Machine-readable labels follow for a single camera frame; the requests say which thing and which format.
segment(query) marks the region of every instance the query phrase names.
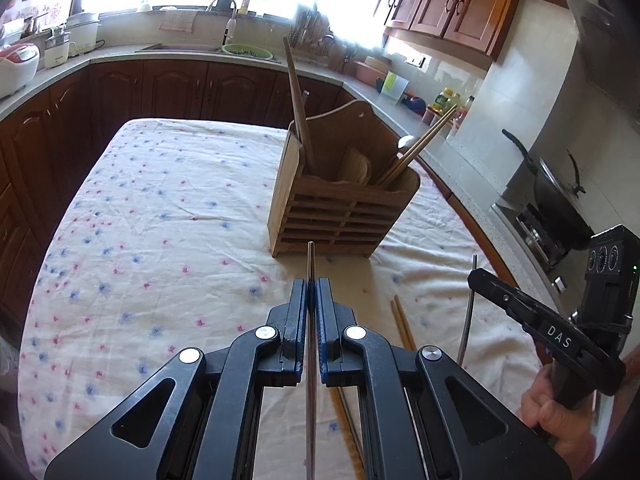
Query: frying pan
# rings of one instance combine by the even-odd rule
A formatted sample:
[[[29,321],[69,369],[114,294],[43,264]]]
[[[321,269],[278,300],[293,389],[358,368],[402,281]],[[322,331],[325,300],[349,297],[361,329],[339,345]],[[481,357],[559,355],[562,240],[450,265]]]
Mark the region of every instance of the frying pan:
[[[538,210],[545,220],[545,228],[549,235],[562,243],[566,248],[575,249],[577,251],[585,250],[591,237],[594,235],[593,230],[587,225],[580,216],[566,195],[562,186],[553,176],[544,160],[540,159],[540,168],[538,168],[529,152],[524,145],[507,130],[502,131],[503,135],[513,142],[522,153],[524,162],[533,176],[535,181],[533,184],[533,196],[536,200]],[[577,196],[578,192],[584,193],[584,188],[580,186],[580,176],[578,167],[573,157],[576,176],[576,184],[572,186],[572,193]]]

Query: white tablecloth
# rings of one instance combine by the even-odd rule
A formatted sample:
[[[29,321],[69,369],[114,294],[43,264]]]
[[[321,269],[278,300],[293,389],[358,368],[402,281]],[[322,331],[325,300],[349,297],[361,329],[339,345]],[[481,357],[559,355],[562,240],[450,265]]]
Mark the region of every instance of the white tablecloth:
[[[26,320],[18,408],[32,472],[176,351],[228,346],[264,323],[305,275],[305,257],[269,252],[267,216],[285,132],[205,121],[136,120],[82,184],[47,251]],[[418,168],[418,193],[370,258],[319,256],[335,301],[400,345],[399,294],[416,343],[457,353],[472,255],[460,218]],[[539,367],[504,312],[477,298],[465,368],[509,408]],[[354,469],[324,387],[317,478]],[[303,478],[305,388],[268,388],[254,478]]]

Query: silver screw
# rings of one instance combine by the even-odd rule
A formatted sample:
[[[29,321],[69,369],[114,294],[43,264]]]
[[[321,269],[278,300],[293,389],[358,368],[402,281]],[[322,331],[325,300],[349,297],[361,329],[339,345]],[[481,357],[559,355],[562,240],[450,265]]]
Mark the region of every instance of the silver screw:
[[[442,357],[442,350],[437,346],[427,345],[422,349],[422,357],[427,361],[437,361]]]
[[[357,325],[348,326],[344,333],[349,339],[362,339],[367,335],[367,331]]]
[[[271,339],[276,336],[276,329],[273,326],[261,326],[255,329],[255,336],[258,339]]]
[[[200,351],[197,348],[185,348],[178,359],[186,365],[196,362],[200,358]]]

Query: hand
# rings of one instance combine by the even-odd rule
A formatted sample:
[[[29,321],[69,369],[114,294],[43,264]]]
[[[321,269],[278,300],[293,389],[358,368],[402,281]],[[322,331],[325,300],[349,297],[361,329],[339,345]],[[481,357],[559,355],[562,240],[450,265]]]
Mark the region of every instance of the hand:
[[[575,476],[585,462],[593,460],[591,396],[581,402],[576,410],[568,410],[553,400],[550,374],[551,365],[539,371],[530,389],[522,394],[517,415],[530,428],[540,424],[558,438],[554,449],[568,463]]]

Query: kitchen counter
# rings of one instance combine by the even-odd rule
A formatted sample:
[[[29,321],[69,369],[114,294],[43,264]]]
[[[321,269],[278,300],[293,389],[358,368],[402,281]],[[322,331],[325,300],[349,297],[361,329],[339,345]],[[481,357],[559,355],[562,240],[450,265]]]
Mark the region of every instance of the kitchen counter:
[[[225,54],[209,54],[203,52],[184,51],[140,51],[147,45],[124,45],[100,48],[88,54],[71,58],[65,64],[51,69],[40,70],[35,78],[20,91],[0,100],[0,120],[14,111],[32,96],[41,92],[51,84],[65,76],[80,70],[89,63],[110,62],[131,59],[192,59],[208,62],[220,62],[255,66],[286,72],[284,56],[280,60],[264,61]],[[376,115],[393,131],[402,137],[405,135],[420,136],[427,126],[420,117],[402,105],[395,105],[384,96],[380,96],[374,88],[357,79],[333,72],[325,66],[299,60],[296,62],[298,75],[341,86],[357,99],[368,101]],[[436,136],[422,150],[420,156],[438,174],[444,183],[462,202],[479,227],[494,245],[516,279],[520,288],[542,303],[553,306],[556,299],[548,283],[536,271],[513,234],[507,229],[492,205],[501,201],[497,191],[473,168],[443,136]]]

